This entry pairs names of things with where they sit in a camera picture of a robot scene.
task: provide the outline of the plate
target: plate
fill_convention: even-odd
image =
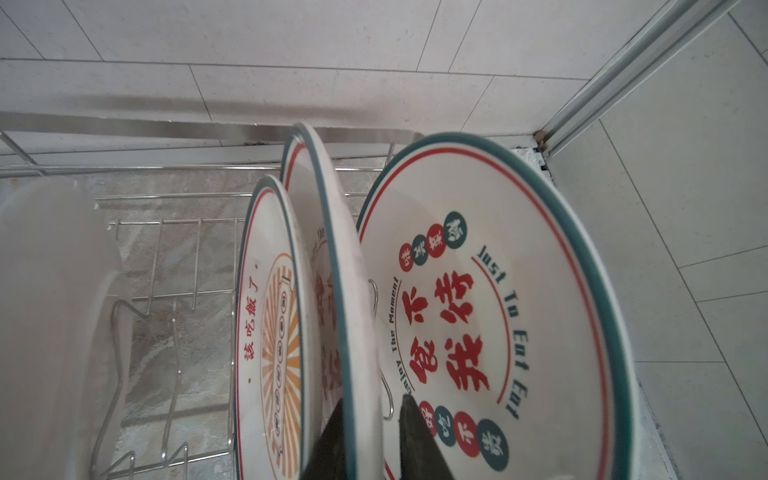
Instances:
[[[240,478],[299,478],[319,436],[319,337],[306,251],[280,182],[259,180],[237,282]]]
[[[339,178],[311,127],[291,129],[281,179],[310,256],[322,343],[323,424],[344,397],[347,476],[375,478],[383,465],[382,387],[368,277]]]
[[[376,328],[395,409],[413,394],[456,478],[633,478],[624,322],[539,173],[491,141],[432,135],[386,166],[358,231],[390,305]],[[384,439],[399,478],[397,422]]]
[[[0,425],[13,432],[0,444],[6,475],[83,478],[116,385],[114,363],[104,376],[89,369],[98,352],[114,355],[102,307],[122,270],[118,245],[93,197],[65,178],[32,181],[2,204],[0,244],[0,382],[8,387]],[[100,468],[114,451],[121,403]]]

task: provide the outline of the metal wire rack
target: metal wire rack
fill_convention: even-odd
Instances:
[[[132,174],[146,174],[148,172],[203,172],[203,171],[226,171],[242,170],[256,171],[262,173],[271,173],[278,175],[280,172],[279,164],[185,164],[185,165],[146,165],[146,166],[121,166],[121,165],[40,165],[21,147],[19,147],[2,130],[13,131],[38,131],[55,133],[73,133],[73,134],[109,134],[120,136],[141,136],[141,137],[176,137],[176,138],[215,138],[218,140],[234,139],[249,142],[279,142],[286,138],[288,127],[285,126],[263,126],[255,124],[222,124],[215,122],[169,122],[169,121],[141,121],[141,120],[123,120],[123,119],[103,119],[72,117],[61,115],[40,115],[40,114],[17,114],[0,112],[0,140],[3,140],[24,162],[26,165],[8,165],[0,166],[0,177],[18,178],[30,176],[48,176],[48,175],[84,175],[84,174],[103,174],[116,172],[130,172]],[[408,144],[420,137],[420,134],[411,131],[402,130],[384,130],[384,129],[366,129],[366,128],[319,128],[317,129],[321,138],[325,141],[336,143],[381,143],[389,144],[386,154],[362,155],[354,157],[335,157],[335,160],[345,160],[348,158],[370,158],[381,159],[380,167],[342,167],[336,166],[336,171],[340,175],[349,172],[370,172],[378,173],[392,159],[397,144]],[[368,191],[346,191],[344,193],[348,198],[366,197]],[[111,202],[135,202],[145,200],[180,200],[184,202],[194,202],[211,198],[248,198],[252,194],[249,191],[198,191],[198,192],[175,192],[175,193],[156,193],[146,192],[141,194],[120,194],[120,195],[101,195],[94,197],[100,206],[108,206]],[[224,457],[233,454],[233,402],[234,402],[234,330],[235,330],[235,292],[234,286],[237,285],[237,254],[240,243],[238,227],[242,228],[245,222],[244,217],[198,217],[198,218],[167,218],[154,217],[141,220],[121,220],[120,218],[111,219],[108,222],[107,229],[114,231],[115,239],[119,239],[121,233],[126,229],[134,227],[157,226],[156,239],[152,255],[151,272],[148,281],[148,288],[145,295],[134,296],[131,300],[118,301],[112,310],[112,321],[115,325],[118,311],[120,309],[129,309],[137,319],[153,319],[153,305],[156,300],[172,300],[172,314],[170,316],[170,325],[173,336],[173,349],[175,358],[175,383],[173,395],[170,398],[170,406],[164,416],[164,428],[162,435],[161,451],[159,452],[159,462],[145,463],[137,465],[137,454],[134,450],[122,455],[106,471],[98,472],[96,461],[101,449],[102,440],[106,430],[106,425],[114,414],[114,409],[118,401],[118,393],[125,384],[126,379],[122,378],[123,369],[119,365],[118,359],[118,389],[109,407],[104,424],[94,446],[91,462],[91,478],[133,478],[135,475],[147,472],[157,471],[171,467],[181,467],[181,478],[187,477],[189,465],[194,462],[200,462],[217,457]],[[232,276],[231,288],[219,288],[201,290],[198,288],[198,278],[200,273],[200,245],[203,239],[203,227],[210,224],[222,224],[232,226]],[[197,226],[197,234],[194,238],[194,284],[191,291],[181,291],[176,293],[157,294],[155,291],[155,282],[157,277],[158,260],[161,256],[161,240],[164,230],[170,225],[189,225]],[[126,264],[128,272],[134,266]],[[169,437],[171,426],[174,422],[177,400],[179,397],[180,384],[184,377],[186,366],[183,365],[180,355],[180,333],[177,323],[182,313],[179,310],[178,302],[180,299],[189,300],[190,308],[194,311],[197,308],[198,297],[200,296],[229,296],[231,304],[230,312],[230,362],[229,362],[229,405],[227,407],[227,447],[207,452],[190,454],[190,443],[181,442],[177,449],[169,455]],[[146,303],[143,309],[137,305]],[[119,351],[119,339],[117,329],[113,328],[113,341],[115,352]],[[234,477],[234,468],[230,469],[230,475]]]

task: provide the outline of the stainless steel dish rack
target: stainless steel dish rack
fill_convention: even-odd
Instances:
[[[269,159],[266,163],[264,161],[249,161],[242,164],[164,164],[164,165],[120,165],[120,164],[100,164],[100,165],[48,165],[38,164],[30,155],[19,147],[10,136],[4,131],[22,131],[22,132],[45,132],[56,134],[97,134],[97,135],[119,135],[122,137],[162,137],[162,138],[187,138],[187,139],[212,139],[219,141],[238,141],[240,143],[260,143],[260,144],[279,144],[284,142],[287,138],[287,133],[290,127],[287,126],[273,126],[273,125],[258,125],[258,124],[235,124],[235,123],[216,123],[216,122],[182,122],[182,121],[150,121],[150,120],[126,120],[126,119],[113,119],[113,118],[91,118],[91,117],[75,117],[75,116],[63,116],[63,115],[48,115],[48,114],[19,114],[0,112],[0,139],[2,139],[24,162],[23,165],[2,165],[0,166],[0,178],[11,179],[24,179],[35,176],[48,176],[48,175],[69,175],[76,176],[77,178],[83,178],[83,176],[93,175],[114,175],[123,174],[130,175],[131,178],[146,176],[152,173],[162,172],[164,174],[185,174],[192,173],[196,175],[202,175],[203,177],[209,177],[222,172],[238,174],[264,174],[271,173],[279,175],[280,164],[276,162],[276,158]],[[368,173],[370,178],[366,179],[364,183],[367,187],[360,190],[346,190],[345,195],[349,199],[363,199],[368,194],[368,188],[372,183],[372,179],[380,172],[384,165],[392,159],[395,153],[396,145],[409,144],[412,141],[421,137],[420,134],[412,131],[404,130],[387,130],[387,129],[371,129],[371,128],[340,128],[340,127],[328,127],[317,128],[320,137],[327,144],[381,144],[381,153],[367,154],[367,155],[353,155],[353,156],[338,156],[334,157],[336,171],[339,172],[342,177],[342,183],[344,185],[344,175],[352,172]],[[350,158],[357,160],[365,160],[367,164],[374,164],[374,166],[341,166],[340,163],[348,161]],[[138,182],[137,185],[150,184],[151,182]],[[161,416],[158,423],[162,423],[162,440],[160,445],[160,451],[155,451],[156,462],[145,462],[143,465],[139,465],[137,461],[137,446],[133,446],[124,455],[118,458],[112,466],[105,472],[96,471],[96,458],[98,457],[99,450],[101,448],[101,440],[104,435],[104,430],[109,421],[109,418],[113,415],[115,403],[118,398],[118,394],[115,393],[114,400],[109,408],[107,417],[104,419],[104,426],[102,426],[101,433],[94,446],[94,452],[92,455],[93,461],[91,463],[91,478],[133,478],[135,475],[147,474],[148,472],[160,471],[166,468],[175,468],[171,472],[172,475],[176,475],[180,478],[187,477],[187,471],[190,465],[195,462],[202,462],[212,458],[226,457],[233,453],[233,385],[234,385],[234,285],[236,285],[237,278],[237,261],[238,261],[238,246],[240,244],[240,231],[243,228],[245,221],[244,215],[246,211],[243,209],[241,215],[235,212],[234,215],[229,216],[211,216],[205,217],[203,214],[189,215],[188,218],[178,218],[178,212],[186,212],[191,210],[197,213],[195,206],[189,207],[193,202],[206,202],[211,199],[247,199],[251,197],[251,189],[255,182],[248,180],[245,182],[250,187],[245,191],[225,191],[211,188],[208,191],[175,191],[167,193],[158,193],[157,191],[141,191],[132,192],[130,194],[99,194],[99,188],[94,193],[94,198],[97,201],[98,206],[104,210],[109,210],[110,205],[115,203],[130,204],[141,203],[148,201],[160,201],[166,200],[176,202],[169,214],[162,214],[163,209],[157,208],[157,212],[153,211],[153,214],[161,214],[159,217],[152,218],[131,218],[121,219],[120,210],[116,210],[113,214],[108,214],[110,218],[107,225],[108,230],[113,230],[115,239],[120,240],[121,235],[133,236],[130,229],[136,229],[138,227],[151,227],[156,232],[154,235],[156,238],[154,242],[151,240],[145,240],[142,243],[148,247],[148,253],[141,258],[151,258],[151,268],[149,269],[149,279],[146,294],[136,295],[132,298],[132,302],[117,302],[114,305],[112,316],[116,317],[116,313],[119,309],[129,309],[134,315],[137,321],[148,322],[148,325],[155,323],[163,323],[167,326],[168,321],[163,319],[164,316],[170,317],[170,335],[168,343],[173,343],[173,358],[175,375],[170,379],[173,383],[173,393],[170,397],[170,403],[167,405],[167,411]],[[179,203],[186,204],[186,207],[179,207]],[[190,291],[186,289],[178,289],[181,291],[171,293],[158,293],[156,288],[156,281],[158,277],[158,265],[163,263],[164,256],[162,253],[165,251],[161,248],[161,241],[164,235],[167,235],[167,229],[170,226],[188,226],[187,228],[193,229],[195,233],[191,234],[192,241],[194,242],[194,271],[192,272],[192,288]],[[207,238],[204,234],[204,229],[209,227],[226,227],[231,231],[231,243],[232,251],[231,256],[227,255],[227,260],[224,260],[224,256],[217,255],[217,265],[212,266],[209,270],[217,271],[221,273],[226,269],[231,268],[231,281],[227,281],[229,285],[220,285],[219,288],[206,288],[202,285],[200,280],[201,267],[201,255],[202,260],[206,260],[205,252],[201,254],[201,245]],[[134,270],[140,270],[141,268],[131,264],[131,256],[125,262],[126,274],[131,276]],[[183,333],[180,331],[179,323],[188,313],[193,313],[200,304],[201,297],[223,297],[228,299],[231,305],[229,312],[229,392],[228,392],[228,405],[227,405],[227,427],[226,427],[226,446],[219,449],[210,449],[203,452],[192,453],[192,445],[189,440],[183,440],[182,442],[174,442],[174,447],[169,450],[169,444],[171,444],[171,427],[174,424],[174,420],[178,419],[177,404],[180,398],[180,386],[184,380],[185,372],[187,368],[192,365],[185,365],[182,360],[182,347],[185,343],[195,343],[194,338],[184,338],[185,335],[194,335],[194,332]],[[164,300],[166,303],[170,302],[170,312],[161,312],[161,308],[157,307],[158,302]],[[188,312],[184,312],[184,308],[181,305],[184,302],[187,305]],[[134,329],[134,341],[136,340],[137,330]],[[119,348],[119,341],[117,333],[114,334],[115,349]],[[122,368],[118,365],[118,374],[122,371]],[[119,376],[118,391],[122,385],[125,385],[128,379],[121,378]],[[230,476],[234,477],[234,468],[229,468]]]

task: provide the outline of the white tile wall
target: white tile wall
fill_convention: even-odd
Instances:
[[[571,5],[555,0],[544,4],[533,0],[0,0],[31,42],[14,28],[3,28],[0,58],[42,55],[62,60],[192,64],[207,76],[204,93],[215,98],[206,97],[206,101],[214,103],[218,118],[270,123],[303,118],[317,124],[410,127],[424,132],[459,130],[466,124],[466,131],[480,134],[532,134],[662,1],[584,0]],[[0,18],[0,22],[10,20]],[[243,73],[230,68],[240,66],[300,69]],[[427,75],[449,70],[454,74],[420,76],[414,74],[417,70]],[[83,82],[82,74],[69,78],[69,71],[56,72],[64,92],[76,84],[90,84],[92,79]],[[475,76],[459,75],[465,72]],[[499,76],[478,104],[492,74]],[[503,78],[512,74],[542,78]],[[6,81],[7,75],[15,76],[0,70],[0,81]],[[37,80],[25,85],[13,108],[62,111],[61,105],[49,108],[59,101],[51,103],[50,98],[22,103],[37,85]],[[129,104],[136,100],[142,104],[137,109],[141,111],[146,102],[139,98],[155,96],[152,88],[144,90],[141,85],[131,94],[135,98],[122,102],[70,98],[64,110],[93,111],[98,104],[95,110],[106,116],[123,115],[133,110]],[[39,93],[54,95],[45,89]],[[163,116],[186,111],[178,109],[178,101],[170,105],[168,98],[159,101],[157,108]],[[175,144],[22,137],[22,146],[33,151]]]
[[[415,70],[438,0],[68,0],[106,60]]]
[[[0,61],[0,110],[118,118],[210,119],[186,65]],[[214,144],[211,141],[84,139],[45,134],[16,134],[13,138],[30,151]]]
[[[586,78],[664,0],[483,0],[451,71]]]
[[[741,0],[730,13],[760,53],[768,53],[768,2]]]
[[[480,0],[441,0],[419,71],[448,71]]]
[[[314,68],[192,67],[214,120],[460,130],[491,80]]]
[[[561,78],[493,77],[464,131],[484,135],[533,133],[584,83]]]
[[[0,58],[40,58],[4,12],[0,12]]]
[[[678,266],[768,244],[768,65],[730,17],[603,122]]]
[[[611,273],[683,479],[768,478],[768,64],[745,36],[757,45],[768,18],[751,8],[743,32],[726,15],[604,115],[602,136],[592,125],[548,162]],[[724,361],[673,359],[689,330]]]
[[[548,166],[611,276],[634,358],[722,360],[602,126],[592,124]]]
[[[768,247],[680,269],[697,301],[768,292]]]
[[[636,370],[681,478],[768,478],[768,445],[725,363]]]
[[[62,0],[0,0],[0,6],[44,58],[101,60]]]
[[[699,304],[763,434],[768,432],[768,293]]]

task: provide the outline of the dish rack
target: dish rack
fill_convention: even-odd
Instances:
[[[238,141],[248,144],[281,144],[287,138],[288,126],[276,125],[258,125],[242,123],[217,123],[217,122],[182,122],[182,121],[151,121],[151,120],[128,120],[116,118],[93,118],[65,115],[49,114],[20,114],[12,112],[0,112],[0,140],[3,140],[13,152],[15,152],[24,162],[24,165],[2,165],[0,166],[0,178],[29,178],[35,176],[48,175],[68,175],[73,178],[81,178],[89,174],[115,174],[129,173],[133,175],[148,174],[150,172],[231,172],[238,170],[244,173],[259,172],[262,174],[274,174],[279,176],[280,163],[274,160],[264,163],[263,161],[251,161],[247,164],[164,164],[164,165],[140,165],[126,166],[118,164],[110,165],[41,165],[38,164],[29,154],[27,154],[14,140],[4,131],[23,131],[23,132],[44,132],[57,134],[96,134],[96,135],[117,135],[122,137],[162,137],[162,138],[186,138],[186,139],[211,139],[219,141]],[[382,145],[381,153],[353,156],[336,156],[335,161],[344,161],[350,158],[367,159],[369,163],[379,162],[378,166],[368,167],[344,167],[336,165],[336,171],[339,175],[351,172],[369,172],[378,174],[383,167],[392,160],[397,145],[406,145],[418,140],[422,135],[405,130],[373,129],[373,128],[341,128],[326,127],[316,129],[320,137],[326,144],[377,144]],[[347,198],[365,198],[368,191],[344,192]],[[112,202],[141,202],[147,200],[174,200],[184,203],[200,202],[206,199],[233,199],[248,198],[252,193],[248,191],[183,191],[172,193],[142,192],[138,194],[119,194],[119,195],[95,195],[97,206]],[[149,462],[143,465],[137,464],[137,453],[132,449],[122,455],[105,472],[96,471],[96,461],[101,449],[102,439],[105,434],[106,425],[110,417],[113,416],[115,406],[118,402],[118,393],[126,384],[127,379],[122,378],[122,368],[120,365],[120,356],[117,355],[118,362],[118,388],[109,407],[104,424],[94,446],[91,462],[91,478],[133,478],[138,474],[145,474],[163,469],[180,468],[180,471],[174,473],[181,478],[187,477],[190,464],[204,460],[226,457],[233,454],[233,402],[234,402],[234,341],[235,341],[235,292],[234,286],[237,285],[237,264],[238,247],[240,245],[240,234],[238,228],[242,229],[245,222],[247,209],[243,211],[243,216],[233,215],[229,217],[152,217],[139,220],[121,220],[119,217],[109,218],[107,229],[113,230],[115,239],[119,240],[120,235],[129,229],[136,227],[156,226],[156,240],[154,248],[151,250],[151,270],[148,282],[148,288],[144,295],[134,296],[131,302],[120,300],[115,303],[112,310],[112,320],[117,318],[120,309],[127,309],[135,315],[135,319],[152,320],[157,312],[154,308],[158,300],[171,300],[172,307],[170,313],[170,327],[173,339],[173,354],[175,360],[175,379],[173,394],[170,398],[170,406],[164,413],[163,434],[158,462]],[[176,293],[158,294],[155,289],[157,279],[158,260],[161,257],[161,241],[163,233],[171,225],[188,225],[196,228],[194,236],[194,285],[190,291],[180,291]],[[231,288],[205,289],[199,287],[198,279],[200,274],[200,247],[203,242],[203,228],[206,226],[232,226],[231,239],[233,244],[231,259]],[[129,262],[125,264],[126,272],[130,275],[134,265]],[[184,365],[180,354],[180,344],[185,340],[182,338],[177,324],[182,319],[184,313],[181,311],[179,301],[184,299],[190,304],[194,311],[198,305],[200,297],[209,296],[229,296],[231,304],[230,312],[230,361],[229,361],[229,395],[227,407],[227,446],[226,448],[213,449],[210,451],[196,453],[191,455],[190,443],[184,440],[173,451],[169,449],[170,431],[174,424],[174,417],[177,413],[177,401],[180,394],[180,385],[184,379],[184,373],[188,365]],[[114,332],[114,348],[117,352],[120,344],[117,330]],[[230,477],[234,478],[234,468],[230,467]]]

